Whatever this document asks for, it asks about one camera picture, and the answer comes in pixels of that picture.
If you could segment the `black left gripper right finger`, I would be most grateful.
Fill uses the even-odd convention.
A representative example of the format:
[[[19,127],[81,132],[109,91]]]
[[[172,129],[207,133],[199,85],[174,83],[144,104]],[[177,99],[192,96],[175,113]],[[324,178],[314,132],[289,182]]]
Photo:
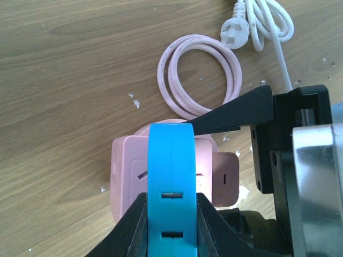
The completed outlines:
[[[197,194],[198,256],[239,256],[240,240],[207,197]]]

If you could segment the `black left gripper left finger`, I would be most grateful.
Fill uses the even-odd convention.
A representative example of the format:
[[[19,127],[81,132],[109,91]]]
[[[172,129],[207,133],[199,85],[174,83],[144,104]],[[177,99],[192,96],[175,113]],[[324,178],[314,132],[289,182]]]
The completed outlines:
[[[146,193],[137,196],[112,231],[87,256],[147,256]]]

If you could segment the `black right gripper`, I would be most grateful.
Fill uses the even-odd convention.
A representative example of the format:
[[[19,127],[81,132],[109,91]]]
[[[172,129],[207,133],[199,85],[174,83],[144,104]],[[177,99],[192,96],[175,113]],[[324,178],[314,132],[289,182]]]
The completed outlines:
[[[250,127],[258,189],[275,219],[239,212],[239,256],[342,256],[342,123],[328,89],[263,85],[187,121],[195,134]]]

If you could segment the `blue square plug adapter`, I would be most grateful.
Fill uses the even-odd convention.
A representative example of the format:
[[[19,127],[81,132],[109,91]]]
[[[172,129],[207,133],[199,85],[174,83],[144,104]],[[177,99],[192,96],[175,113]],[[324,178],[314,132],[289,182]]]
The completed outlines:
[[[196,154],[191,124],[151,125],[147,174],[148,256],[197,256]]]

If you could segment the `small pink usb charger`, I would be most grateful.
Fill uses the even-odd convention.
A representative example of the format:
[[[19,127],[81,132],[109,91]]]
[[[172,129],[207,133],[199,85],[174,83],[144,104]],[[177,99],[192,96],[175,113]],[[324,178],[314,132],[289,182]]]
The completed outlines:
[[[216,152],[212,163],[212,204],[230,207],[239,195],[239,160],[236,154]]]

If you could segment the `pink cube socket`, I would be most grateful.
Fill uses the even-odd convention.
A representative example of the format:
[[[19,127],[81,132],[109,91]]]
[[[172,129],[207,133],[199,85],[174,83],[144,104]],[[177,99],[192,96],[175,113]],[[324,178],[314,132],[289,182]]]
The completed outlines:
[[[218,147],[211,136],[195,137],[196,192],[212,200],[213,154]],[[117,223],[139,193],[147,191],[148,135],[134,134],[116,138],[112,144],[110,208]]]

